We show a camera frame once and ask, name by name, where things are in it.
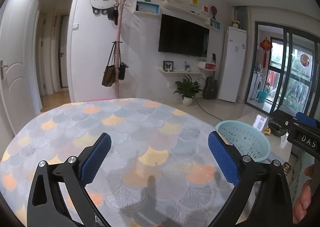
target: patterned tablecloth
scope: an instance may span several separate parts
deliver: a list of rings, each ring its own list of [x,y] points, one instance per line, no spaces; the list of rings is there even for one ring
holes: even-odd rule
[[[34,118],[12,140],[0,164],[0,191],[26,225],[38,163],[78,156],[107,132],[111,150],[86,190],[111,226],[207,226],[233,189],[208,148],[214,129],[145,99],[66,104]],[[61,190],[80,221],[64,184]]]

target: wooden floor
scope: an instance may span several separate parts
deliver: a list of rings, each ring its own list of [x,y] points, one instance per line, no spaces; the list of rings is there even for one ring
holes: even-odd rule
[[[41,96],[41,102],[42,102],[42,110],[41,112],[47,112],[53,108],[57,108],[64,104],[69,104],[70,101],[70,95],[69,91],[61,91],[54,93],[52,95],[44,95]]]

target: refrigerator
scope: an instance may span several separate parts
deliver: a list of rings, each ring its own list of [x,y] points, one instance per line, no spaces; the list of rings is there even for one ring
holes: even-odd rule
[[[235,103],[244,65],[247,31],[228,27],[220,72],[218,99]]]

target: coffee table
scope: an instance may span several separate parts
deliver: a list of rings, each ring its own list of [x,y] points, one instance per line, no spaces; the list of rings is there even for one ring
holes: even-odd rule
[[[252,112],[244,117],[241,117],[238,119],[238,121],[249,124],[262,132],[264,128],[268,126],[269,117],[267,115],[260,115]],[[271,145],[271,152],[286,162],[289,161],[292,148],[292,143],[287,141],[287,136],[288,134],[282,137],[276,137],[271,133],[267,136]]]

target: guitar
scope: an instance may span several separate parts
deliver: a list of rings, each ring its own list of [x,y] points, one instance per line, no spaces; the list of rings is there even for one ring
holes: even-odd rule
[[[208,76],[205,80],[204,89],[202,91],[202,95],[204,99],[212,100],[217,98],[218,94],[218,82],[214,79],[214,73],[212,76]]]

